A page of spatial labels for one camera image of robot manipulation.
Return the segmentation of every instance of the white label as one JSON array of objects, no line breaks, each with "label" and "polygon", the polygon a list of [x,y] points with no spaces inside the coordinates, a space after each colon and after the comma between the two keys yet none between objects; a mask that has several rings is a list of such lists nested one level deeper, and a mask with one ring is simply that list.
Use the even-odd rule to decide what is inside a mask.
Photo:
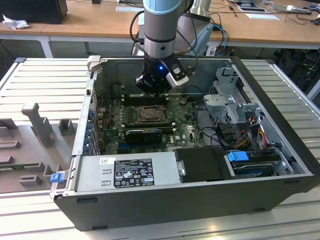
[{"label": "white label", "polygon": [[1,171],[13,171],[14,169],[11,167],[4,167],[4,168],[0,168],[0,172]]},{"label": "white label", "polygon": [[153,177],[149,177],[149,178],[142,178],[143,179],[143,182],[153,182],[154,178]]},{"label": "white label", "polygon": [[101,157],[100,165],[114,164],[116,158],[115,157]]}]

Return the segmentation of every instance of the metal rail table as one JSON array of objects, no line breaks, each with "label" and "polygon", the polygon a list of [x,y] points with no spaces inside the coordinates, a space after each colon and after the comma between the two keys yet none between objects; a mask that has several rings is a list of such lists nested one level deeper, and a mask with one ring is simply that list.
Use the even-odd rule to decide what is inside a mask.
[{"label": "metal rail table", "polygon": [[[41,77],[50,81],[60,81],[61,76],[70,75],[61,66],[75,68],[79,59],[30,59],[28,67],[16,63],[5,78],[9,83],[15,76],[27,74],[28,79]],[[292,83],[292,81],[275,65],[264,60],[244,60],[243,63],[251,71],[273,103],[282,112],[293,129],[302,138],[314,156],[320,160],[320,111]],[[70,81],[76,78],[85,82],[87,72],[81,76],[69,76]],[[252,102],[254,98],[247,89]],[[68,91],[61,93],[69,98]],[[308,193],[291,196],[269,212],[222,216],[173,223],[162,223],[147,226],[128,227],[122,229],[97,230],[80,232],[71,221],[59,210],[49,191],[8,193],[0,196],[0,237],[15,239],[30,238],[33,240],[49,239],[126,239],[126,240],[248,240],[248,239],[319,239],[320,236],[320,188],[316,187]],[[146,214],[141,212],[139,218]]]}]

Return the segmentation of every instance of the aluminum profile table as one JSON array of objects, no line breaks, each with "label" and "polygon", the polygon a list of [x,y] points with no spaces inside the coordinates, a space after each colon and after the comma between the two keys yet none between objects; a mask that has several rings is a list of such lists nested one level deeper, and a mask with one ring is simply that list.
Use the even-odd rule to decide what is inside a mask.
[{"label": "aluminum profile table", "polygon": [[[254,77],[320,159],[319,110],[276,65],[264,60],[244,60]],[[245,89],[248,97],[253,97]],[[313,240],[320,236],[320,188],[291,196],[269,212],[223,216],[121,229],[80,232],[59,210],[48,191],[0,196],[0,237],[15,239],[103,240]],[[141,212],[137,221],[147,212]]]}]

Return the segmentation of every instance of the power supply label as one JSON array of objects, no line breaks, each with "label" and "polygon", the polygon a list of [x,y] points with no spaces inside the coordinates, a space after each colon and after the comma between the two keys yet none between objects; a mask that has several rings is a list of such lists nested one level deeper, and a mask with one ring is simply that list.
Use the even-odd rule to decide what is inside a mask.
[{"label": "power supply label", "polygon": [[151,158],[114,161],[113,186],[119,188],[155,185]]}]

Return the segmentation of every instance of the blue latch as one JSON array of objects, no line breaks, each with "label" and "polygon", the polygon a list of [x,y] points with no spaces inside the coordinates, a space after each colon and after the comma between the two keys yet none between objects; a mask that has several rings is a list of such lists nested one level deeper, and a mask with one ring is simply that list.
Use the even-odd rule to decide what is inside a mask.
[{"label": "blue latch", "polygon": [[65,174],[62,172],[51,174],[50,182],[51,183],[63,183]]},{"label": "blue latch", "polygon": [[93,110],[89,110],[89,117],[93,117],[95,115],[95,112]]},{"label": "blue latch", "polygon": [[227,154],[230,162],[249,161],[248,155],[245,151],[232,151]]},{"label": "blue latch", "polygon": [[87,136],[91,136],[91,131],[89,130],[89,129],[87,129],[87,130],[85,130],[85,135],[87,135]]},{"label": "blue latch", "polygon": [[94,126],[91,123],[86,124],[86,129],[91,130]]}]

